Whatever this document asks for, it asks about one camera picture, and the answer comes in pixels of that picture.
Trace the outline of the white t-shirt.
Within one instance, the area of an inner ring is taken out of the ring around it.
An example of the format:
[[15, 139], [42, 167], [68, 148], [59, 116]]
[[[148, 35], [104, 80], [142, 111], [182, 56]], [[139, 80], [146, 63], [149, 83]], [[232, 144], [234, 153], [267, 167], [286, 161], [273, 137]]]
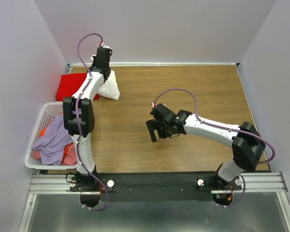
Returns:
[[102, 87], [99, 88], [99, 90], [97, 91], [97, 94], [102, 97], [109, 98], [112, 100], [119, 99], [120, 91], [118, 88], [115, 71], [111, 70], [110, 76], [102, 85]]

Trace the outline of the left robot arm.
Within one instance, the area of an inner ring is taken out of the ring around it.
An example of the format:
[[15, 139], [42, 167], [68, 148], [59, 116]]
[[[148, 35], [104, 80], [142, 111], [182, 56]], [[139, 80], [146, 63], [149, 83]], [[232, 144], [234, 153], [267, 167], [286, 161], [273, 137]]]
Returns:
[[92, 101], [111, 73], [109, 66], [112, 49], [97, 48], [92, 65], [87, 69], [85, 81], [72, 97], [63, 100], [64, 128], [71, 136], [77, 155], [77, 172], [85, 174], [81, 186], [87, 191], [99, 186], [107, 190], [104, 183], [94, 175], [95, 162], [91, 150], [91, 134], [95, 127]]

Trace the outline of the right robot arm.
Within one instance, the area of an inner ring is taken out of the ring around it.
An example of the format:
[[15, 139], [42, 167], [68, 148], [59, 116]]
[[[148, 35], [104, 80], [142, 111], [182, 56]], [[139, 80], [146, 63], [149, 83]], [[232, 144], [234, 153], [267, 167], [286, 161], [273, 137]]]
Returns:
[[145, 124], [152, 142], [184, 135], [197, 135], [221, 143], [232, 150], [232, 158], [222, 163], [208, 186], [224, 189], [244, 171], [253, 172], [258, 166], [266, 148], [255, 127], [247, 122], [231, 125], [206, 120], [190, 111], [174, 113], [164, 104], [152, 108], [151, 120]]

